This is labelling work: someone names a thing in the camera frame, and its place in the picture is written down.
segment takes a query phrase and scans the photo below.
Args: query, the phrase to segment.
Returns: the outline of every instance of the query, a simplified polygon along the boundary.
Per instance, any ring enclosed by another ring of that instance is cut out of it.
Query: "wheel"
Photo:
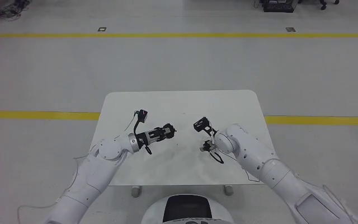
[[[141,188],[141,186],[132,186],[131,194],[133,198],[137,198],[140,196]]]
[[[234,188],[231,185],[224,185],[224,193],[226,196],[231,196],[234,194]]]

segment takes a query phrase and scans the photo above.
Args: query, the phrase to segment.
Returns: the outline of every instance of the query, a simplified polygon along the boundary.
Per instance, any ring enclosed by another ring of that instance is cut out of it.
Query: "floor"
[[[0,34],[357,33],[358,2],[263,13],[252,0],[38,0]],[[99,112],[114,91],[250,89],[265,115],[358,116],[356,38],[0,38],[0,110]],[[96,121],[0,119],[0,223],[20,204],[57,199],[90,146]],[[269,125],[280,158],[305,180],[328,185],[358,213],[358,126]],[[209,196],[238,223],[294,223],[264,185],[149,186],[137,199],[110,186],[81,223],[139,223],[155,201]],[[48,209],[21,210],[22,223]]]

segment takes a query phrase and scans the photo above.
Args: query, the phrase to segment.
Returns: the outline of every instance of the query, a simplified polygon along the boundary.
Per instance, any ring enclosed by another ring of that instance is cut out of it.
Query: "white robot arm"
[[[273,150],[238,124],[217,132],[214,142],[224,153],[233,153],[243,169],[280,196],[297,223],[353,223],[337,199],[323,188],[296,177]]]
[[[90,150],[78,167],[71,186],[58,199],[52,212],[43,223],[77,224],[88,207],[107,188],[118,168],[126,159],[127,153],[134,154],[143,146],[152,154],[148,145],[174,136],[175,129],[170,124],[148,132],[135,134],[140,122],[144,123],[147,112],[137,111],[138,121],[134,134],[103,139]]]

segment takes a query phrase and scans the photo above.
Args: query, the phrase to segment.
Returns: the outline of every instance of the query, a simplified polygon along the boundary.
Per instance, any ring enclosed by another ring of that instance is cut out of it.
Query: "yellow floor line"
[[[0,34],[0,38],[358,38],[358,33],[69,33]]]
[[[98,120],[100,113],[56,111],[0,111],[0,119]],[[267,124],[358,125],[355,116],[265,116]]]
[[[0,119],[98,120],[100,113],[55,111],[0,111]]]

